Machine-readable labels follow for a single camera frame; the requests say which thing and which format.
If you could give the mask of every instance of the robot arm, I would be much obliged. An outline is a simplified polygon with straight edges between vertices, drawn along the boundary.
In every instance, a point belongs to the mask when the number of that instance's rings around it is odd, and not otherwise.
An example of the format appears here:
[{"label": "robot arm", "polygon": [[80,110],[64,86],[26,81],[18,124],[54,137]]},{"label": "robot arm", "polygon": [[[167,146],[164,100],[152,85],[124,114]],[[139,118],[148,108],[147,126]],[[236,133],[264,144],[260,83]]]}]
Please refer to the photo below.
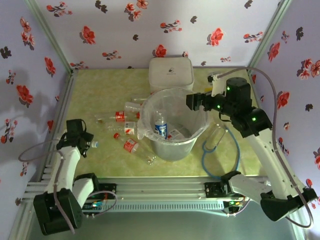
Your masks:
[{"label": "robot arm", "polygon": [[94,173],[80,175],[74,181],[80,157],[86,157],[88,149],[96,146],[92,142],[94,135],[86,132],[86,129],[83,130],[81,119],[68,120],[66,125],[67,132],[56,145],[63,158],[58,156],[44,193],[36,195],[33,200],[35,213],[44,235],[70,230],[70,226],[60,213],[57,200],[72,227],[77,229],[82,225],[82,207],[86,199],[93,191],[99,191],[98,178]]},{"label": "robot arm", "polygon": [[219,112],[219,116],[230,117],[233,127],[251,144],[271,182],[271,187],[265,186],[233,171],[221,177],[221,187],[251,198],[261,205],[264,213],[273,221],[286,217],[304,205],[296,188],[307,203],[316,199],[315,191],[305,188],[284,154],[279,152],[296,185],[290,181],[273,148],[272,124],[268,116],[262,109],[252,106],[250,84],[241,77],[224,82],[212,76],[210,79],[209,76],[208,80],[212,82],[212,92],[187,95],[186,105],[194,111],[203,106],[205,111],[214,109]]}]

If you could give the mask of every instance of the floral wallpaper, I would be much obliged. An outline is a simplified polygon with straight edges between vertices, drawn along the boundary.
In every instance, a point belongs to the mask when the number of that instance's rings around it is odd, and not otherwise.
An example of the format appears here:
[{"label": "floral wallpaper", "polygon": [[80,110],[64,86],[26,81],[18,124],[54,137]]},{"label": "floral wallpaper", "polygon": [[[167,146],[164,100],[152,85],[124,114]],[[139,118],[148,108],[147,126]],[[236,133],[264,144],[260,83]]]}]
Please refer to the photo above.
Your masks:
[{"label": "floral wallpaper", "polygon": [[[319,196],[310,203],[314,217],[314,227],[308,231],[311,240],[320,239],[319,10],[318,0],[292,1],[256,65],[271,77],[277,91],[278,143],[296,175]],[[260,105],[272,119],[274,100],[268,82],[259,73],[252,80]]]},{"label": "floral wallpaper", "polygon": [[71,68],[147,68],[154,57],[246,66],[280,0],[35,1]]},{"label": "floral wallpaper", "polygon": [[54,128],[67,72],[24,1],[2,0],[0,16],[0,239],[6,240],[37,170],[38,162],[22,163],[18,156]]}]

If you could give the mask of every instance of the plastic bucket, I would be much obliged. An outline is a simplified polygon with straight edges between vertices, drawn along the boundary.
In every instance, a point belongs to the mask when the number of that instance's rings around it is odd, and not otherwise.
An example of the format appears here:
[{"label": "plastic bucket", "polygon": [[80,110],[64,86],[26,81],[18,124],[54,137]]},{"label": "plastic bucket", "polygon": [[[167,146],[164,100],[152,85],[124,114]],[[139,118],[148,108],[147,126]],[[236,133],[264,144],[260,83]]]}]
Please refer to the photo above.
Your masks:
[{"label": "plastic bucket", "polygon": [[[186,96],[194,92],[182,88],[170,88],[149,96],[141,106],[137,123],[138,139],[147,137],[156,155],[168,161],[186,157],[192,150],[197,138],[209,126],[208,113],[200,109],[193,111],[186,105]],[[179,139],[165,139],[155,133],[156,111],[164,111],[168,132],[177,130],[183,136]]]}]

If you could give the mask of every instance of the cable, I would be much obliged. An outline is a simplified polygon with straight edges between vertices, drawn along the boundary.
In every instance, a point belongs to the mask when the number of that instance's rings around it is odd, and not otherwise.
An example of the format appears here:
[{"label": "cable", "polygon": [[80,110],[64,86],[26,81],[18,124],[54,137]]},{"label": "cable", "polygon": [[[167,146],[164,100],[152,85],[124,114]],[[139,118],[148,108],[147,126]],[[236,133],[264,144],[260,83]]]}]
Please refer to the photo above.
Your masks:
[{"label": "cable", "polygon": [[[233,139],[233,141],[234,141],[234,143],[235,143],[235,146],[236,146],[237,158],[236,158],[235,170],[237,171],[237,170],[239,169],[240,157],[241,157],[241,156],[240,156],[240,147],[239,147],[238,141],[236,140],[236,138],[235,138],[235,136],[233,135],[233,133],[229,130],[229,128],[225,127],[225,129],[227,130],[227,132],[228,132],[228,133],[230,134],[230,136],[232,137],[232,139]],[[213,152],[217,149],[219,143],[218,143],[216,146],[214,146],[214,148],[211,149],[211,150],[207,150],[207,149],[206,149],[206,147],[205,147],[205,146],[206,146],[206,143],[207,143],[207,140],[205,140],[205,141],[203,142],[203,144],[202,144],[202,150],[203,150],[203,155],[202,155],[202,158],[201,158],[202,168],[203,168],[203,170],[206,172],[206,174],[208,174],[211,178],[220,180],[221,177],[220,177],[220,176],[215,176],[215,175],[213,175],[211,172],[208,171],[208,169],[206,168],[206,165],[205,165],[205,157],[206,157],[206,154],[208,154],[208,153],[209,153],[209,154],[213,153]]]},{"label": "cable", "polygon": [[112,194],[112,195],[114,196],[114,199],[115,199],[114,204],[113,204],[111,207],[109,207],[107,210],[105,210],[105,211],[103,211],[103,212],[99,212],[98,214],[92,215],[92,218],[97,217],[97,216],[100,216],[100,215],[105,214],[106,212],[110,211],[111,209],[114,208],[114,206],[115,206],[115,205],[117,204],[117,202],[118,202],[118,197],[117,197],[117,195],[116,195],[114,192],[108,191],[108,190],[102,190],[102,191],[93,192],[93,193],[91,193],[91,194],[88,196],[88,198],[89,198],[89,197],[92,197],[92,196],[94,196],[94,195],[96,195],[96,194],[104,194],[104,193],[106,193],[106,194]]},{"label": "cable", "polygon": [[63,216],[64,220],[66,221],[66,224],[70,228],[70,231],[72,232],[72,234],[75,234],[76,233],[75,228],[74,228],[74,226],[72,226],[72,223],[71,223],[70,219],[68,218],[66,212],[64,211],[64,209],[62,208],[62,206],[61,206],[61,204],[60,204],[60,202],[58,200],[57,183],[58,183],[58,178],[59,178],[63,163],[65,161],[65,157],[64,157],[64,155],[63,155],[63,153],[61,151],[57,150],[56,152],[61,155],[61,159],[60,159],[61,161],[60,161],[58,170],[56,171],[56,175],[54,177],[53,198],[54,198],[54,202],[55,202],[57,208],[59,209],[61,215]]},{"label": "cable", "polygon": [[292,175],[291,175],[289,169],[287,168],[284,160],[280,156],[279,150],[278,150],[278,146],[277,146],[277,142],[276,142],[276,121],[277,121],[277,111],[278,111],[278,98],[277,98],[275,85],[273,84],[271,78],[264,71],[262,71],[262,70],[260,70],[258,68],[255,68],[255,67],[239,67],[239,68],[233,69],[231,71],[228,71],[228,72],[226,72],[224,74],[218,75],[217,78],[218,79],[223,78],[223,77],[225,77],[225,76],[227,76],[229,74],[235,73],[235,72],[240,71],[240,70],[253,70],[253,71],[256,71],[256,72],[262,74],[268,80],[268,82],[269,82],[269,84],[271,86],[272,93],[273,93],[273,98],[274,98],[274,112],[273,112],[273,120],[272,120],[273,121],[272,122],[272,125],[273,125],[273,127],[272,127],[272,146],[274,148],[274,152],[275,152],[277,158],[279,159],[279,161],[280,161],[285,173],[287,174],[290,182],[294,186],[294,189],[298,193],[303,205],[306,208],[306,211],[307,211],[309,219],[310,219],[310,223],[308,225],[302,225],[302,224],[300,224],[298,222],[293,221],[292,219],[290,219],[287,216],[285,218],[287,220],[289,220],[291,223],[297,225],[298,227],[301,227],[301,228],[304,228],[304,229],[310,229],[310,228],[313,227],[314,217],[312,216],[312,213],[311,213],[311,210],[310,210],[310,208],[308,206],[308,203],[307,203],[306,199],[304,198],[304,196],[302,195],[301,191],[299,190],[296,181],[292,177]]},{"label": "cable", "polygon": [[43,145],[43,144],[48,144],[48,143],[51,143],[51,142],[54,142],[54,141],[59,141],[59,139],[52,139],[52,140],[49,140],[49,141],[44,141],[44,142],[38,143],[38,144],[36,144],[36,145],[33,145],[33,146],[27,148],[26,150],[24,150],[24,151],[18,156],[18,160],[19,160],[20,162],[22,162],[22,163],[29,163],[29,162],[32,162],[32,161],[34,161],[34,160],[43,158],[43,157],[45,157],[45,156],[47,156],[47,155],[49,155],[49,154],[56,153],[57,150],[52,150],[52,151],[46,152],[45,154],[43,154],[43,155],[41,155],[41,156],[37,156],[37,157],[31,158],[31,159],[27,159],[27,160],[21,159],[21,156],[22,156],[23,154],[25,154],[26,152],[28,152],[29,150],[31,150],[31,149],[33,149],[33,148],[35,148],[35,147],[37,147],[37,146],[40,146],[40,145]]}]

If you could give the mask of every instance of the white box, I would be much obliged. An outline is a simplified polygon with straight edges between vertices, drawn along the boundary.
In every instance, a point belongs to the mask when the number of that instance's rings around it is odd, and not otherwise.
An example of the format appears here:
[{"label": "white box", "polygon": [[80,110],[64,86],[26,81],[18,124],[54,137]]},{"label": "white box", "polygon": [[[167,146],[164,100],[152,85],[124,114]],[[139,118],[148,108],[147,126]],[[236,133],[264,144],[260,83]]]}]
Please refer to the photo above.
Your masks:
[{"label": "white box", "polygon": [[181,88],[192,91],[195,77],[187,57],[155,57],[149,64],[150,92]]}]

